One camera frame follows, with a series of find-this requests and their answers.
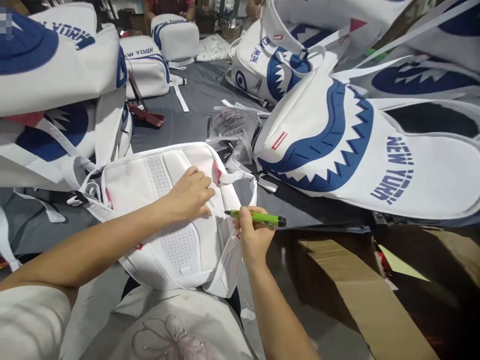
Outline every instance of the sleeve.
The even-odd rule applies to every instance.
[[[58,359],[71,307],[67,296],[47,286],[0,291],[3,359]]]

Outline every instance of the gray work table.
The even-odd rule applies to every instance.
[[[161,128],[148,123],[135,122],[131,144],[134,153],[172,144],[204,141],[208,132],[208,116],[222,99],[230,103],[261,109],[248,96],[230,86],[224,74],[229,64],[225,60],[197,62],[187,70],[172,70],[172,73],[187,79],[180,91],[189,107],[183,112],[175,93],[145,100],[153,113],[165,115]],[[358,226],[365,223],[368,212],[341,201],[328,198],[311,198],[292,187],[268,178],[278,185],[276,193],[258,187],[257,204],[269,213],[287,219],[288,228],[312,226]],[[251,197],[249,183],[234,184],[240,201],[247,205]],[[9,239],[15,254],[41,253],[66,237],[95,225],[97,220],[85,209],[67,205],[66,194],[48,191],[27,190],[28,194],[48,200],[62,215],[65,223],[49,222],[43,207],[34,200],[20,198],[9,188],[0,188],[0,206],[3,207],[9,224]]]

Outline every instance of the white shirt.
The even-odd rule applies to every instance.
[[[58,359],[70,318],[67,296],[52,287],[0,291],[5,359]],[[193,290],[138,287],[112,311],[82,359],[256,359],[228,304]]]

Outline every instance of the green marker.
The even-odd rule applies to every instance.
[[[240,211],[238,210],[227,210],[225,214],[230,215],[232,218],[240,219]],[[279,228],[287,226],[287,219],[283,216],[267,215],[258,212],[250,212],[250,214],[254,223],[270,224]]]

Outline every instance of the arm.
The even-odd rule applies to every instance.
[[[319,360],[309,336],[267,267],[267,249],[275,231],[269,225],[253,224],[249,210],[267,212],[261,207],[242,207],[239,222],[243,261],[248,270],[265,356],[269,360]]]
[[[260,4],[261,0],[248,0],[245,12],[250,21],[255,22],[260,19]]]
[[[180,11],[180,15],[188,21],[195,21],[195,0],[186,0],[186,12]]]
[[[94,279],[133,246],[160,229],[211,216],[205,203],[215,194],[202,171],[193,166],[165,196],[150,205],[79,232],[29,261],[0,283],[0,291],[44,285],[63,291],[72,305],[78,288]]]
[[[145,13],[145,23],[148,33],[151,34],[150,25],[152,24],[152,19],[156,16],[154,14],[154,5],[149,0],[143,0],[143,12]]]

